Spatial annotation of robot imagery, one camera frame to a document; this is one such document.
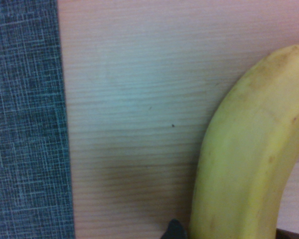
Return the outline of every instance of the yellow banana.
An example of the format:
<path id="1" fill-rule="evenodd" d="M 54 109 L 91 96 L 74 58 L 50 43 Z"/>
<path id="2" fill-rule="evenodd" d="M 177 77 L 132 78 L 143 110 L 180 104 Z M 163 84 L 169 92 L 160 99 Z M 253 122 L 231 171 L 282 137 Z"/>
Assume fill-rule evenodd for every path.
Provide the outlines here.
<path id="1" fill-rule="evenodd" d="M 299 156 L 299 45 L 279 49 L 231 89 L 206 131 L 191 239 L 274 239 Z"/>

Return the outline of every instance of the light wooden board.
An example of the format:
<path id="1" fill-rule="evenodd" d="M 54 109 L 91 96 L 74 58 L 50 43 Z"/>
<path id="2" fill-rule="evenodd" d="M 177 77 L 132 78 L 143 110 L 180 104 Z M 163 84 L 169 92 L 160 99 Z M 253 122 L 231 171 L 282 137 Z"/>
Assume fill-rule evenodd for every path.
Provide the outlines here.
<path id="1" fill-rule="evenodd" d="M 299 1 L 59 0 L 77 239 L 188 225 L 204 131 L 236 80 L 299 43 Z M 278 226 L 299 232 L 299 160 Z"/>

